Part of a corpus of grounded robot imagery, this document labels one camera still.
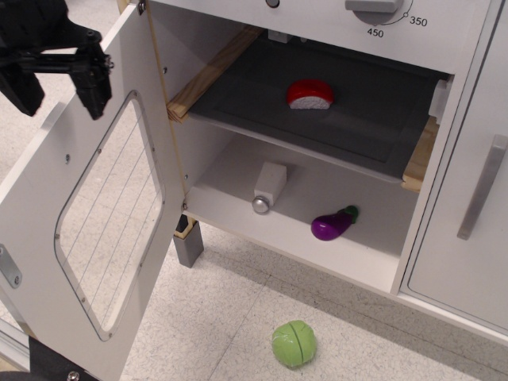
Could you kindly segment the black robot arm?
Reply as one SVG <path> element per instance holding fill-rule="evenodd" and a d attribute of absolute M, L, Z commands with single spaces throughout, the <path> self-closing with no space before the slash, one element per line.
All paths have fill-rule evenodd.
<path fill-rule="evenodd" d="M 92 119 L 112 97 L 110 70 L 100 32 L 68 18 L 64 1 L 1 2 L 1 92 L 32 117 L 44 91 L 37 73 L 67 74 Z"/>

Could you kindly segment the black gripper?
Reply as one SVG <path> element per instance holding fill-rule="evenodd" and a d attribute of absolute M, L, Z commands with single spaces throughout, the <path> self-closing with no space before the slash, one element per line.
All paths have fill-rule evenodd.
<path fill-rule="evenodd" d="M 33 72 L 50 67 L 68 73 L 74 64 L 87 65 L 71 73 L 71 79 L 91 118 L 98 120 L 112 97 L 109 72 L 114 67 L 101 41 L 100 32 L 71 21 L 67 7 L 2 7 L 1 92 L 33 117 L 44 99 Z"/>

